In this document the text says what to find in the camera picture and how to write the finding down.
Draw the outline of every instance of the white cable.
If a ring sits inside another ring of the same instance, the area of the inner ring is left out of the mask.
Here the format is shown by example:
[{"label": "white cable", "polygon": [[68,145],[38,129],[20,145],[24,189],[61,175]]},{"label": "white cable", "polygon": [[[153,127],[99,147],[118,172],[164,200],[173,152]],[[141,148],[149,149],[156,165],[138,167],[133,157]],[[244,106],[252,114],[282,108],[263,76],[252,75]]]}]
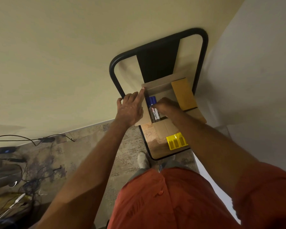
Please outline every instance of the white cable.
[{"label": "white cable", "polygon": [[0,219],[13,207],[15,206],[21,199],[23,199],[23,197],[25,196],[26,194],[22,194],[20,195],[16,200],[15,202],[3,213],[3,215],[0,216]]}]

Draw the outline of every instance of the person's right hand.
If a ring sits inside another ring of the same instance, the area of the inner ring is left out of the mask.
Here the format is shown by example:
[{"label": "person's right hand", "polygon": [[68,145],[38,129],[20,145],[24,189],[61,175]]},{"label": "person's right hand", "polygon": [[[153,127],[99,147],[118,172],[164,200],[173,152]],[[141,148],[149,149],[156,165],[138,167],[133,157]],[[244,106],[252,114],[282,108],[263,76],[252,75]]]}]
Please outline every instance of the person's right hand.
[{"label": "person's right hand", "polygon": [[153,107],[158,110],[161,114],[167,116],[167,113],[174,110],[180,109],[179,104],[175,101],[172,101],[166,97],[163,97],[156,104],[153,104]]}]

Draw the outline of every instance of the open cardboard box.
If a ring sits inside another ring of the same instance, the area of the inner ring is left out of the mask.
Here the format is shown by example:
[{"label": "open cardboard box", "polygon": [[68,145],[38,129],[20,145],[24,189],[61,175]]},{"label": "open cardboard box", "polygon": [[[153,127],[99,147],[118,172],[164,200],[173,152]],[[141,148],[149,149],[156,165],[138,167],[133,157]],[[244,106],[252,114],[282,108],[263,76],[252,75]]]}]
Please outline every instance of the open cardboard box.
[{"label": "open cardboard box", "polygon": [[[183,111],[201,122],[206,123],[206,119],[198,109],[196,100],[184,74],[177,73],[168,75],[166,77],[142,84],[142,87],[145,87],[145,97],[155,96],[157,101],[163,97],[167,97],[173,101],[177,101]],[[166,118],[161,114],[161,120],[152,123],[145,100],[143,100],[142,107],[144,111],[143,117],[135,124],[136,126],[151,123],[154,126],[159,139],[179,132],[176,126],[172,123],[171,119]]]}]

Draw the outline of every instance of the orange shirt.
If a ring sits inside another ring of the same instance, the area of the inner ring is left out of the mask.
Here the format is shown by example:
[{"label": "orange shirt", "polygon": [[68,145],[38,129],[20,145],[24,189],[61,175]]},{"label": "orange shirt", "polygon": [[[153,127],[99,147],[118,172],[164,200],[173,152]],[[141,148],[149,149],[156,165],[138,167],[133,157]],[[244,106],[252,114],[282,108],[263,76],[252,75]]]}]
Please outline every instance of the orange shirt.
[{"label": "orange shirt", "polygon": [[240,178],[232,201],[242,226],[201,175],[149,169],[119,192],[108,228],[286,228],[286,172],[257,162]]}]

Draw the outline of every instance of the yellow object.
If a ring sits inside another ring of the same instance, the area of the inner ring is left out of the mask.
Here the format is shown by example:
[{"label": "yellow object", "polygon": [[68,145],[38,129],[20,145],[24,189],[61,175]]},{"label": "yellow object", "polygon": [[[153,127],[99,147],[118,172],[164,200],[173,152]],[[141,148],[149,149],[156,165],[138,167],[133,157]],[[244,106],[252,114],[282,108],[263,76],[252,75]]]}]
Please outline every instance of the yellow object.
[{"label": "yellow object", "polygon": [[171,136],[167,136],[166,140],[170,150],[178,149],[180,147],[188,145],[185,138],[180,132]]}]

